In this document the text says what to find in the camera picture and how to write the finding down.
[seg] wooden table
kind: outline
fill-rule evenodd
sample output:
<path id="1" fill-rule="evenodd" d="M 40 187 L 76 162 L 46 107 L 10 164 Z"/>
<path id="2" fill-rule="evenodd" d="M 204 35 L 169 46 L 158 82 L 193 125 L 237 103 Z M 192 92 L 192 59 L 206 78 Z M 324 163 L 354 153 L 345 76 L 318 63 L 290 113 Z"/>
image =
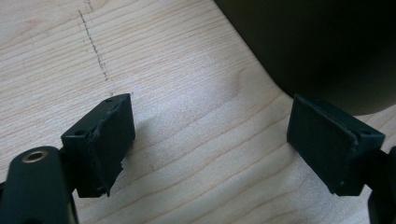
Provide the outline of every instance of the wooden table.
<path id="1" fill-rule="evenodd" d="M 132 94 L 136 140 L 81 223 L 368 223 L 286 143 L 292 100 L 211 0 L 0 3 L 0 177 L 109 96 Z M 362 116 L 396 145 L 396 106 Z"/>

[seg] black plastic part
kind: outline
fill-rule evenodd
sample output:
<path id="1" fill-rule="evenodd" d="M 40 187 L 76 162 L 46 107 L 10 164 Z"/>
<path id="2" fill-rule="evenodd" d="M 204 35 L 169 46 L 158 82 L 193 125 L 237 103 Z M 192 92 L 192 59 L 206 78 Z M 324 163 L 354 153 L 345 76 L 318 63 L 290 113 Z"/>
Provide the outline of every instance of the black plastic part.
<path id="1" fill-rule="evenodd" d="M 79 197 L 109 195 L 134 137 L 129 94 L 104 100 L 62 135 Z"/>
<path id="2" fill-rule="evenodd" d="M 371 224 L 395 223 L 396 206 L 394 203 L 385 202 L 373 191 L 368 206 Z"/>
<path id="3" fill-rule="evenodd" d="M 0 223 L 78 223 L 57 148 L 33 148 L 12 161 L 0 204 Z"/>
<path id="4" fill-rule="evenodd" d="M 364 166 L 384 139 L 384 134 L 325 101 L 294 96 L 288 141 L 331 193 L 361 193 Z"/>
<path id="5" fill-rule="evenodd" d="M 396 1 L 215 2 L 288 94 L 354 115 L 396 103 Z"/>

